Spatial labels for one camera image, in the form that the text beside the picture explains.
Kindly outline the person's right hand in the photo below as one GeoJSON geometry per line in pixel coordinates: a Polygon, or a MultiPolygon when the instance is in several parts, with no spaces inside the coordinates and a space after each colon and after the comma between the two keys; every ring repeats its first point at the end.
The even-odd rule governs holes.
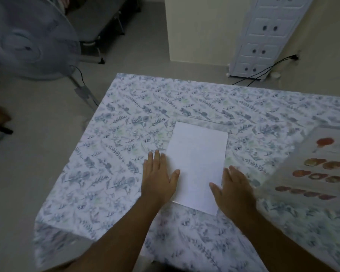
{"type": "Polygon", "coordinates": [[[223,214],[238,227],[249,225],[257,213],[253,189],[245,175],[233,166],[223,169],[223,202],[216,202],[223,214]]]}

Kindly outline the person's left hand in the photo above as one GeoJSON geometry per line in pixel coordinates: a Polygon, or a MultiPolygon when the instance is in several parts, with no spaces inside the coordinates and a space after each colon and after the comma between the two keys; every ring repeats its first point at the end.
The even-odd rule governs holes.
{"type": "Polygon", "coordinates": [[[167,156],[159,150],[149,152],[143,162],[141,197],[161,208],[171,200],[176,191],[170,188],[167,156]]]}

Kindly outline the person's left forearm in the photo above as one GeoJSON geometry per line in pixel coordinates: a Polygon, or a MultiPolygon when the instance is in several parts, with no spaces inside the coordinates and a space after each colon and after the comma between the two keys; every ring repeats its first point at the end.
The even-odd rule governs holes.
{"type": "Polygon", "coordinates": [[[149,228],[166,202],[163,196],[140,196],[83,255],[44,272],[132,272],[149,228]]]}

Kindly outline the person's right forearm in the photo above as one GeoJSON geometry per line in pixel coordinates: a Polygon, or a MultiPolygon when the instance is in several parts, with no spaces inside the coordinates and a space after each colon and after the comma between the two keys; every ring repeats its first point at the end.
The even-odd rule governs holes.
{"type": "Polygon", "coordinates": [[[251,242],[269,272],[335,272],[284,235],[256,209],[223,208],[222,212],[251,242]]]}

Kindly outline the white paper sheet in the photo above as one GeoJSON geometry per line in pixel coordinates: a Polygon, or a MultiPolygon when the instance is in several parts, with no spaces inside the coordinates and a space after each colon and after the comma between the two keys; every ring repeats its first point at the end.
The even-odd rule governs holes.
{"type": "Polygon", "coordinates": [[[177,121],[166,157],[168,171],[180,175],[172,202],[215,216],[218,206],[209,183],[220,186],[226,155],[228,131],[177,121]]]}

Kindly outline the floral leaf print tablecloth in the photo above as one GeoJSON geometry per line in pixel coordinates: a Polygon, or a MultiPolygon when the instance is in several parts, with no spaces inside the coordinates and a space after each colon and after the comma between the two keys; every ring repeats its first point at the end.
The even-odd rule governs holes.
{"type": "MultiPolygon", "coordinates": [[[[340,97],[118,73],[36,217],[37,267],[53,264],[80,238],[96,241],[133,206],[143,160],[166,150],[183,116],[225,125],[225,164],[239,167],[255,188],[314,127],[340,126],[340,97]]],[[[258,204],[289,237],[340,271],[340,208],[258,204]]],[[[178,204],[156,216],[141,255],[191,271],[266,271],[222,213],[178,204]]]]}

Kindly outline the fruit print plastic sheet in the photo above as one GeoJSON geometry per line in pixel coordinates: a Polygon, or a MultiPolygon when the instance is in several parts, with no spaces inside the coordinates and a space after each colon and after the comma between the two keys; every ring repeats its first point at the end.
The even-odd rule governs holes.
{"type": "Polygon", "coordinates": [[[257,190],[260,198],[340,210],[340,127],[320,125],[257,190]]]}

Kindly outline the white panelled cabinet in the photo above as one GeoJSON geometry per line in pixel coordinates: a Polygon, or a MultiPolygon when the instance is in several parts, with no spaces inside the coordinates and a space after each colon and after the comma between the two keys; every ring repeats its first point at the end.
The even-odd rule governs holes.
{"type": "Polygon", "coordinates": [[[312,2],[253,0],[227,76],[265,79],[312,2]]]}

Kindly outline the grey standing fan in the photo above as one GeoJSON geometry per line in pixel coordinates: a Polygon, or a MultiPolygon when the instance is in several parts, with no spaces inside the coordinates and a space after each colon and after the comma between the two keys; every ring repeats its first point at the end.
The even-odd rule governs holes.
{"type": "Polygon", "coordinates": [[[30,80],[67,77],[96,111],[100,101],[73,77],[81,60],[77,34],[51,0],[0,0],[0,72],[30,80]]]}

